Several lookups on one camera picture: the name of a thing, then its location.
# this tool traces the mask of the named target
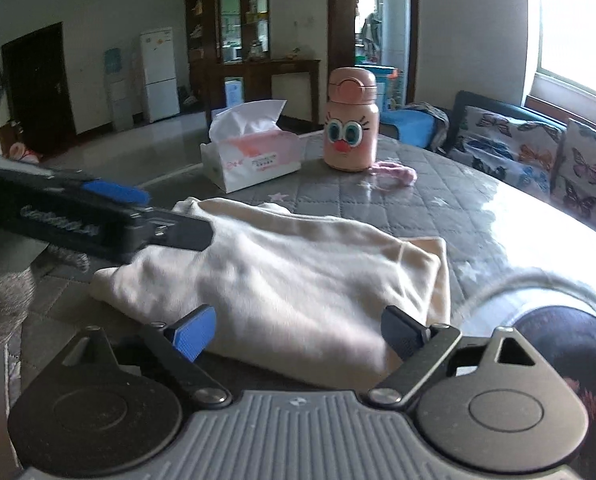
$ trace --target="pink water bottle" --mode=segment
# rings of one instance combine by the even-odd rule
[[[364,68],[336,68],[329,76],[324,159],[332,168],[364,171],[375,162],[377,93],[375,76]]]

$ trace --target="tissue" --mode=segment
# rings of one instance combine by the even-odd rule
[[[242,103],[219,113],[209,128],[209,139],[217,140],[278,130],[276,125],[287,101]]]

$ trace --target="butterfly cushion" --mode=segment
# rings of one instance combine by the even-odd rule
[[[569,120],[552,203],[596,229],[596,130]]]
[[[562,131],[467,106],[447,156],[548,202]]]

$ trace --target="cartoon eye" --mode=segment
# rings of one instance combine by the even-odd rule
[[[363,140],[363,127],[356,121],[349,121],[345,124],[345,140],[349,146],[355,148]]]
[[[327,124],[327,136],[331,142],[343,138],[342,123],[338,119],[331,119],[329,124]]]

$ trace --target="tissue box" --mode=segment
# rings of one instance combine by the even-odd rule
[[[271,130],[200,145],[204,174],[230,193],[300,169],[296,134]]]
[[[227,193],[300,169],[296,134],[276,125],[286,101],[242,103],[216,115],[200,145],[204,174]]]

